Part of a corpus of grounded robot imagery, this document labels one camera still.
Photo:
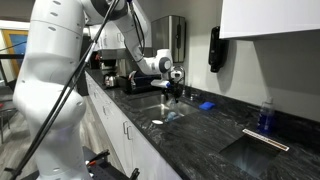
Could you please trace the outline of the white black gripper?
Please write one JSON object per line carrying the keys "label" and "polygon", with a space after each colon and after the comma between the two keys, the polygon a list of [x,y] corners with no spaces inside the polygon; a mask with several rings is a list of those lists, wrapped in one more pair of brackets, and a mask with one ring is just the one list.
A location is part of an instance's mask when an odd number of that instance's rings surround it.
{"label": "white black gripper", "polygon": [[154,79],[151,85],[159,87],[166,99],[172,95],[175,100],[178,100],[185,89],[185,68],[183,66],[174,66],[169,72],[169,79]]}

